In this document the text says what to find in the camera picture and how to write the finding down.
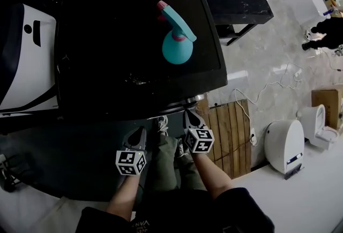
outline person in black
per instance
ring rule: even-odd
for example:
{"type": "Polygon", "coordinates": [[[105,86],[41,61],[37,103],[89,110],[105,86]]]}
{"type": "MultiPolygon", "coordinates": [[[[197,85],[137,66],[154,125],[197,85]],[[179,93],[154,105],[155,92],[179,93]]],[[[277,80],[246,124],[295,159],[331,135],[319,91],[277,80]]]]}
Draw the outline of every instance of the person in black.
{"type": "Polygon", "coordinates": [[[310,48],[327,47],[329,49],[336,49],[343,44],[342,36],[343,18],[326,19],[317,24],[317,26],[311,28],[312,33],[326,34],[321,40],[309,41],[302,45],[303,50],[310,48]]]}
{"type": "Polygon", "coordinates": [[[144,197],[131,221],[140,176],[127,176],[106,212],[87,207],[76,233],[82,232],[274,232],[274,224],[245,188],[204,153],[189,154],[158,119],[160,139],[147,175],[144,197]],[[181,174],[177,188],[174,157],[181,174]]]}

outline spray bottle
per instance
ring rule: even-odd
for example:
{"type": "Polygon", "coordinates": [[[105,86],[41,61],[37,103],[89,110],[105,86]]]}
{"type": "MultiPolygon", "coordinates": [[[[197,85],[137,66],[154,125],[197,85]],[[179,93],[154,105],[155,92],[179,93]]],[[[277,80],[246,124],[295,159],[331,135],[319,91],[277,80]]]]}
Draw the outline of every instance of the spray bottle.
{"type": "Polygon", "coordinates": [[[189,60],[193,52],[193,42],[197,39],[181,16],[164,1],[157,4],[162,15],[173,26],[162,45],[165,59],[172,64],[183,64],[189,60]]]}

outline floor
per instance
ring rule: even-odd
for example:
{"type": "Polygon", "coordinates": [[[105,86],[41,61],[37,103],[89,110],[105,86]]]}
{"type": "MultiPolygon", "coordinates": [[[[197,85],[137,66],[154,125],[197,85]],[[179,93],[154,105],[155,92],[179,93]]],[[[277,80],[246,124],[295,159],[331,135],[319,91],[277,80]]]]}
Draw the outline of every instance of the floor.
{"type": "MultiPolygon", "coordinates": [[[[322,50],[303,51],[303,30],[296,21],[290,7],[282,0],[268,0],[274,18],[264,25],[259,25],[243,38],[230,46],[223,40],[222,50],[228,73],[228,85],[209,92],[210,106],[235,101],[234,89],[238,88],[252,101],[256,101],[259,92],[268,82],[280,81],[289,62],[303,68],[297,79],[294,74],[299,68],[288,65],[282,84],[295,87],[297,90],[282,88],[278,84],[268,85],[261,92],[256,105],[249,103],[251,127],[257,138],[264,128],[276,119],[295,119],[296,112],[305,106],[311,106],[311,90],[321,86],[343,81],[343,73],[330,68],[328,57],[322,50]]],[[[343,67],[343,57],[332,57],[333,68],[343,67]]],[[[245,97],[236,91],[237,99],[245,97]]],[[[263,139],[252,147],[252,166],[264,160],[263,139]]]]}
{"type": "MultiPolygon", "coordinates": [[[[299,78],[293,75],[299,68],[289,64],[283,77],[284,85],[297,90],[269,85],[261,93],[256,105],[249,103],[251,125],[260,137],[263,129],[275,119],[295,119],[296,112],[311,105],[312,89],[343,82],[343,73],[330,69],[328,57],[320,50],[304,52],[303,31],[292,10],[282,0],[268,0],[274,18],[265,25],[255,27],[229,47],[222,41],[228,73],[228,85],[209,92],[211,106],[235,100],[233,90],[238,88],[256,101],[259,92],[268,82],[280,81],[287,64],[303,67],[299,78]]],[[[340,68],[343,57],[329,57],[332,67],[340,68]]],[[[245,98],[237,92],[237,99],[245,98]]],[[[263,140],[252,148],[252,166],[264,159],[263,140]]],[[[57,199],[31,187],[16,193],[0,190],[0,224],[6,232],[74,232],[81,209],[94,203],[57,199]]]]}

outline marble floor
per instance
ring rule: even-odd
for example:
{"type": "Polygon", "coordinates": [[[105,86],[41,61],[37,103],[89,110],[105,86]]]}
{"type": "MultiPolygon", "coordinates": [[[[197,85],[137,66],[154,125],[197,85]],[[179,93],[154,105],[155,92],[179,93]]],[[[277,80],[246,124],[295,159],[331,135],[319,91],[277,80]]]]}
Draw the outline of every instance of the marble floor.
{"type": "MultiPolygon", "coordinates": [[[[276,119],[295,119],[296,112],[305,106],[311,106],[311,90],[343,82],[343,72],[330,68],[329,54],[333,68],[343,67],[343,57],[332,57],[332,51],[326,48],[303,51],[305,41],[303,30],[296,21],[292,9],[282,0],[268,0],[274,18],[264,25],[258,25],[243,38],[230,46],[221,42],[226,62],[228,85],[208,93],[210,106],[235,101],[234,89],[238,88],[252,101],[268,82],[280,81],[289,62],[301,66],[302,73],[294,80],[299,68],[288,65],[287,73],[282,78],[285,86],[268,85],[261,93],[256,105],[249,102],[251,127],[257,138],[264,128],[276,119]]],[[[236,92],[237,99],[245,99],[236,92]]],[[[264,160],[263,139],[252,147],[252,166],[264,160]]]]}

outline shoe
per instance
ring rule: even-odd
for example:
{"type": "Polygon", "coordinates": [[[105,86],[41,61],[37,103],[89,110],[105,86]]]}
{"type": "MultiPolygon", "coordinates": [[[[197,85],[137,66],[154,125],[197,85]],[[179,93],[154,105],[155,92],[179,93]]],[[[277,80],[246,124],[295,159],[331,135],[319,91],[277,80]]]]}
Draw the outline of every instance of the shoe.
{"type": "Polygon", "coordinates": [[[310,29],[307,29],[307,30],[305,31],[304,38],[305,38],[308,42],[313,40],[310,29]]]}
{"type": "Polygon", "coordinates": [[[157,118],[157,132],[168,136],[168,117],[167,116],[161,116],[157,118]]]}
{"type": "Polygon", "coordinates": [[[309,47],[309,43],[307,42],[307,43],[303,43],[302,45],[301,45],[301,47],[302,47],[302,49],[304,50],[304,51],[306,51],[306,50],[309,50],[310,49],[310,47],[309,47]]]}
{"type": "Polygon", "coordinates": [[[188,154],[189,154],[189,149],[187,148],[185,150],[183,147],[182,139],[178,139],[176,152],[175,152],[175,158],[181,158],[182,156],[188,155],[188,154]]]}

